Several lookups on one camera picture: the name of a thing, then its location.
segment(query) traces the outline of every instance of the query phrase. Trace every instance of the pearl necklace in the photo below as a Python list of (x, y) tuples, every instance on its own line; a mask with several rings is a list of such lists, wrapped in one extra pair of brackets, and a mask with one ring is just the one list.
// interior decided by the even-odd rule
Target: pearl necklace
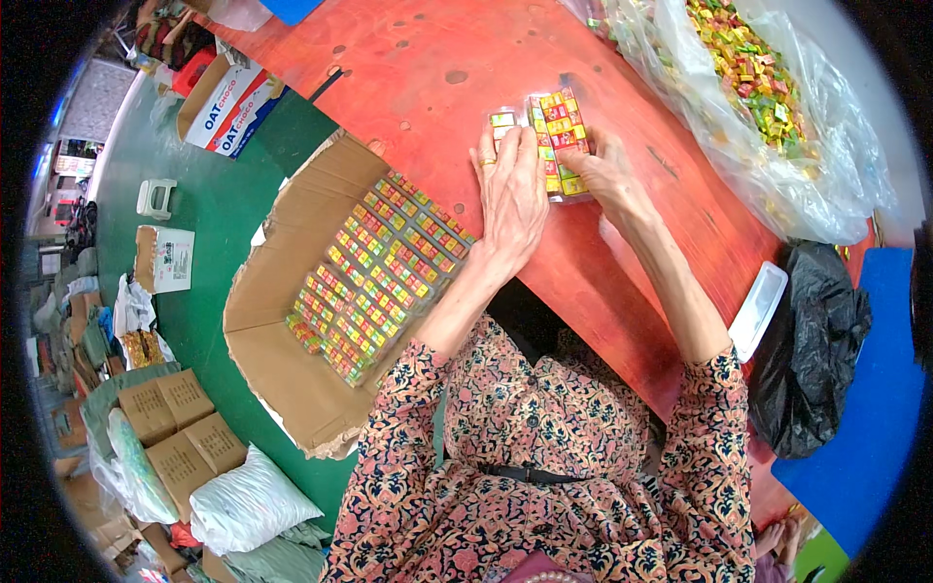
[(546, 573), (539, 573), (535, 576), (530, 576), (524, 580), (524, 583), (543, 583), (544, 581), (563, 581), (564, 583), (577, 583), (577, 579), (568, 575), (567, 573), (560, 573), (558, 571), (548, 571)]

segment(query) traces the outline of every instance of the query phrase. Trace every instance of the white plastic container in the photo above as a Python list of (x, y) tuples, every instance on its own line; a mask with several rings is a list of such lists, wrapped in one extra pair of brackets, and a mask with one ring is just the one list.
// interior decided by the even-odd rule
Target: white plastic container
[(735, 320), (729, 328), (729, 337), (735, 343), (735, 352), (742, 363), (751, 359), (755, 349), (758, 348), (764, 331), (768, 328), (781, 302), (784, 288), (787, 287), (787, 274), (771, 261), (761, 264), (758, 277), (752, 284), (742, 308), (735, 315)]

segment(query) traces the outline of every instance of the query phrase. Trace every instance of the green floor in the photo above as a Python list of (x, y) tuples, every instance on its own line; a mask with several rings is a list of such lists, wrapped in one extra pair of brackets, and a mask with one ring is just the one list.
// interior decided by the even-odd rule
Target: green floor
[[(98, 257), (103, 300), (113, 305), (119, 276), (132, 268), (136, 227), (164, 224), (195, 234), (190, 291), (155, 297), (159, 326), (175, 357), (193, 368), (230, 428), (252, 441), (321, 507), (320, 526), (332, 529), (355, 457), (306, 461), (249, 392), (228, 357), (221, 315), (230, 280), (249, 253), (249, 241), (272, 207), (283, 178), (290, 176), (336, 125), (313, 105), (289, 92), (260, 126), (238, 160), (228, 160), (175, 135), (174, 111), (154, 127), (156, 95), (149, 86), (135, 100), (114, 143), (98, 194)], [(160, 223), (136, 214), (139, 185), (172, 178), (172, 218)]]

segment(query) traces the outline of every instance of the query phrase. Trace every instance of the black plastic bag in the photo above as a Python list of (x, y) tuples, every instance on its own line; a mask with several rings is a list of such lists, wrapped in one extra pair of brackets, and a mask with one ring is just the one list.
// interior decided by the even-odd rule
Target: black plastic bag
[(832, 245), (790, 244), (781, 263), (790, 281), (756, 351), (748, 412), (777, 457), (799, 459), (839, 430), (871, 309)]

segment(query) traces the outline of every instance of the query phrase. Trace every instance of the woman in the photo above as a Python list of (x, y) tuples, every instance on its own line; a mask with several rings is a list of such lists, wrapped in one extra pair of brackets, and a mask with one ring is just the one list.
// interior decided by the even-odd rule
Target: woman
[[(648, 409), (578, 360), (532, 365), (484, 313), (541, 239), (534, 130), (470, 150), (483, 239), (385, 375), (322, 580), (751, 581), (745, 382), (726, 327), (633, 177), (618, 137), (580, 173), (654, 284), (685, 365), (656, 500), (640, 483)], [(447, 392), (432, 469), (432, 414)]]

